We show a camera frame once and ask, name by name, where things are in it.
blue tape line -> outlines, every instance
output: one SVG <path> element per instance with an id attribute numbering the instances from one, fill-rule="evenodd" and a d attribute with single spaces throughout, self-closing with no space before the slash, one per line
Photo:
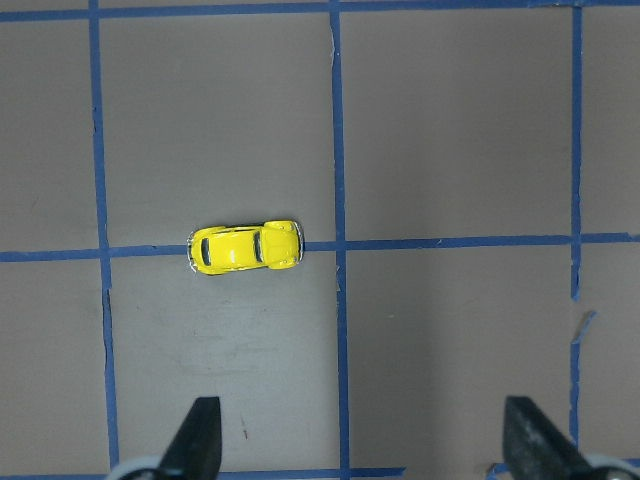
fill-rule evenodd
<path id="1" fill-rule="evenodd" d="M 104 341 L 105 367 L 104 387 L 107 399 L 107 432 L 109 435 L 109 465 L 118 464 L 118 407 L 116 401 L 116 372 L 113 356 L 113 322 L 111 317 L 111 296 L 109 290 L 102 292 L 102 338 Z"/>
<path id="2" fill-rule="evenodd" d="M 104 167 L 104 121 L 102 116 L 102 71 L 100 66 L 100 22 L 98 0 L 89 0 L 89 52 L 91 63 L 91 102 L 93 105 L 93 162 L 96 185 L 98 245 L 102 288 L 111 288 L 111 264 L 107 238 L 107 186 Z"/>
<path id="3" fill-rule="evenodd" d="M 405 468 L 354 468 L 353 478 L 400 478 Z M 255 472 L 220 472 L 221 480 L 295 480 L 307 478 L 340 478 L 340 469 L 268 470 Z M 105 475 L 9 475 L 0 480 L 104 480 Z"/>
<path id="4" fill-rule="evenodd" d="M 154 257 L 162 255 L 187 255 L 187 245 L 138 245 L 135 247 L 111 247 L 109 255 L 116 257 Z"/>
<path id="5" fill-rule="evenodd" d="M 342 12 L 379 12 L 394 10 L 459 10 L 490 8 L 538 8 L 548 6 L 597 7 L 638 6 L 640 0 L 399 0 L 342 2 L 336 10 Z M 269 13 L 319 13 L 329 10 L 326 2 L 271 3 L 239 5 L 186 5 L 167 7 L 105 8 L 97 11 L 100 18 L 149 18 L 202 15 L 247 15 Z M 88 10 L 41 10 L 0 12 L 0 23 L 82 20 L 89 18 Z"/>
<path id="6" fill-rule="evenodd" d="M 567 235 L 520 235 L 496 237 L 452 237 L 406 240 L 349 240 L 347 250 L 407 250 L 422 248 L 515 247 L 568 245 Z"/>
<path id="7" fill-rule="evenodd" d="M 631 235 L 626 232 L 582 234 L 582 243 L 637 243 L 637 242 L 640 242 L 640 235 Z"/>
<path id="8" fill-rule="evenodd" d="M 338 410 L 340 425 L 341 479 L 350 478 L 351 452 L 349 431 L 349 345 L 347 327 L 347 252 L 345 250 L 345 166 L 344 117 L 342 104 L 342 44 L 338 0 L 329 3 L 329 26 L 333 39 L 331 67 L 331 93 L 333 114 L 333 157 L 335 168 L 335 226 L 336 226 L 336 283 L 337 283 L 337 335 L 338 335 Z"/>
<path id="9" fill-rule="evenodd" d="M 589 233 L 583 235 L 583 243 L 640 242 L 640 236 L 628 233 Z M 305 242 L 307 252 L 335 252 L 338 250 L 413 250 L 425 248 L 470 248 L 568 245 L 567 235 L 521 235 L 497 237 L 414 238 L 404 240 L 348 240 L 344 242 Z M 109 247 L 111 258 L 152 257 L 184 255 L 185 245 L 136 245 Z M 36 252 L 0 252 L 2 262 L 40 262 L 63 260 L 100 259 L 98 249 L 45 250 Z"/>
<path id="10" fill-rule="evenodd" d="M 307 252 L 335 252 L 338 249 L 337 242 L 304 242 Z"/>
<path id="11" fill-rule="evenodd" d="M 580 176 L 582 169 L 582 9 L 573 9 L 571 88 L 571 298 L 580 298 L 582 268 L 582 217 Z"/>
<path id="12" fill-rule="evenodd" d="M 332 0 L 329 22 L 333 35 L 333 65 L 331 93 L 333 110 L 333 158 L 335 162 L 335 222 L 336 241 L 345 241 L 345 166 L 344 166 L 344 113 L 342 104 L 342 46 L 340 40 L 340 14 L 338 2 Z"/>
<path id="13" fill-rule="evenodd" d="M 104 166 L 104 125 L 102 112 L 102 72 L 100 66 L 100 20 L 98 0 L 89 0 L 89 54 L 91 67 L 91 102 L 93 105 L 93 162 L 96 185 L 98 245 L 102 278 L 102 333 L 105 348 L 104 384 L 109 437 L 109 464 L 119 462 L 118 417 L 116 408 L 115 369 L 113 359 L 113 329 L 111 321 L 111 259 L 107 237 L 107 186 Z"/>
<path id="14" fill-rule="evenodd" d="M 61 260 L 89 260 L 100 258 L 100 251 L 87 250 L 48 250 L 40 252 L 0 252 L 2 262 L 55 262 Z"/>
<path id="15" fill-rule="evenodd" d="M 571 411 L 569 413 L 569 434 L 576 447 L 580 445 L 580 350 L 584 336 L 587 334 L 591 322 L 593 322 L 596 315 L 597 312 L 589 313 L 580 326 L 578 335 L 571 342 Z"/>
<path id="16" fill-rule="evenodd" d="M 34 12 L 0 12 L 0 23 L 86 20 L 88 10 L 41 10 Z"/>
<path id="17" fill-rule="evenodd" d="M 531 8 L 530 0 L 432 0 L 342 2 L 343 12 L 381 12 L 393 10 L 458 10 L 467 8 Z"/>
<path id="18" fill-rule="evenodd" d="M 270 13 L 327 12 L 328 3 L 266 3 L 232 5 L 190 5 L 177 7 L 105 8 L 101 18 L 183 17 L 202 15 L 252 15 Z"/>

floor tile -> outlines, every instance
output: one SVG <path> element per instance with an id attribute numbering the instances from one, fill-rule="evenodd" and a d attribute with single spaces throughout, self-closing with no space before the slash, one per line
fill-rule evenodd
<path id="1" fill-rule="evenodd" d="M 349 239 L 570 230 L 569 9 L 341 18 Z"/>
<path id="2" fill-rule="evenodd" d="M 580 305 L 598 312 L 582 347 L 581 439 L 589 453 L 638 458 L 640 246 L 587 245 Z"/>
<path id="3" fill-rule="evenodd" d="M 583 231 L 640 233 L 640 8 L 584 13 Z"/>
<path id="4" fill-rule="evenodd" d="M 326 15 L 102 25 L 109 237 L 174 244 L 194 226 L 294 218 L 332 240 Z"/>
<path id="5" fill-rule="evenodd" d="M 480 478 L 501 460 L 506 395 L 567 431 L 565 247 L 353 252 L 351 453 L 405 478 Z"/>
<path id="6" fill-rule="evenodd" d="M 95 248 L 87 22 L 0 24 L 0 250 Z"/>
<path id="7" fill-rule="evenodd" d="M 0 475 L 108 471 L 100 266 L 0 264 Z"/>
<path id="8" fill-rule="evenodd" d="M 193 399 L 219 395 L 224 471 L 336 468 L 335 285 L 331 253 L 223 277 L 114 260 L 122 457 L 161 453 Z"/>

car hood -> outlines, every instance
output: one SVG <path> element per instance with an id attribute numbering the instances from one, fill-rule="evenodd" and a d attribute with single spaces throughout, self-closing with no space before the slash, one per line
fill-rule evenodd
<path id="1" fill-rule="evenodd" d="M 298 232 L 265 228 L 262 231 L 262 256 L 267 264 L 277 263 L 292 257 L 299 258 Z"/>

die-cast car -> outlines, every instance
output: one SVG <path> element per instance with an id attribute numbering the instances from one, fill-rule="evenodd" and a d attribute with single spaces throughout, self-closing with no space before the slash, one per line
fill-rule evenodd
<path id="1" fill-rule="evenodd" d="M 302 229 L 293 220 L 203 228 L 192 232 L 187 240 L 191 269 L 206 275 L 262 267 L 283 270 L 300 263 L 303 251 Z"/>

car window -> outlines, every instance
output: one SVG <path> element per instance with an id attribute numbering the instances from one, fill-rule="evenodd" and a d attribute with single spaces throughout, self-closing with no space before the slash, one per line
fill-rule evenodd
<path id="1" fill-rule="evenodd" d="M 200 251 L 202 253 L 202 261 L 205 265 L 211 265 L 211 257 L 209 255 L 209 239 L 203 238 L 202 243 L 200 244 Z"/>
<path id="2" fill-rule="evenodd" d="M 260 232 L 256 232 L 253 236 L 253 248 L 256 252 L 256 260 L 264 262 L 262 259 L 262 244 L 260 243 Z"/>

